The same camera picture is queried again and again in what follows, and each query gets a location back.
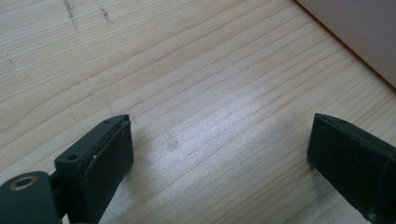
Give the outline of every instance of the wooden surface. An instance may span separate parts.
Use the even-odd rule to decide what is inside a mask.
[[[2,0],[0,40],[1,183],[131,116],[102,223],[365,223],[306,162],[314,114],[396,145],[395,91],[291,0]]]

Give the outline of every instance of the black plastic part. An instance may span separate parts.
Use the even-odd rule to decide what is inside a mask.
[[[64,186],[59,181],[58,173],[56,171],[49,176],[49,180],[52,185],[52,193],[53,197],[55,198],[58,217],[64,217],[64,215],[66,215],[66,209],[68,204],[68,198]]]
[[[72,223],[98,223],[134,160],[128,115],[107,119],[55,160]]]
[[[49,175],[31,172],[9,179],[0,188],[0,223],[57,224]]]
[[[316,114],[308,160],[372,223],[396,222],[396,148],[344,120]]]

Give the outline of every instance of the screw hole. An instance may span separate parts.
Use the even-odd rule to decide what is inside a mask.
[[[33,175],[24,176],[12,182],[9,188],[12,190],[26,189],[32,186],[36,181],[37,181],[37,177]]]
[[[73,161],[77,158],[77,155],[70,155],[67,157],[68,160]]]

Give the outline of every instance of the dark mark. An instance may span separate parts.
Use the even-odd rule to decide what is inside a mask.
[[[70,4],[69,0],[64,0],[64,5],[66,6],[67,13],[69,13],[69,19],[72,21],[75,30],[77,30],[76,24],[74,23],[75,14],[73,12],[75,7]]]
[[[105,11],[104,8],[100,8],[103,12],[103,18],[105,18],[105,20],[107,21],[107,23],[113,23],[113,21],[110,20],[110,18],[108,17],[108,13]]]
[[[9,61],[10,63],[12,63],[12,60],[9,58],[9,54],[7,53],[6,55],[7,55],[8,61]]]

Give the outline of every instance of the black plastic piece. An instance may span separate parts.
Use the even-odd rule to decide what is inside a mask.
[[[308,160],[372,223],[396,222],[396,148],[344,120],[316,114]]]
[[[99,222],[134,160],[130,125],[128,116],[107,119],[55,160],[71,222]]]
[[[47,173],[18,175],[1,186],[0,223],[58,223]]]
[[[134,161],[128,115],[106,119],[55,159],[49,176],[32,172],[0,188],[0,223],[98,223]]]

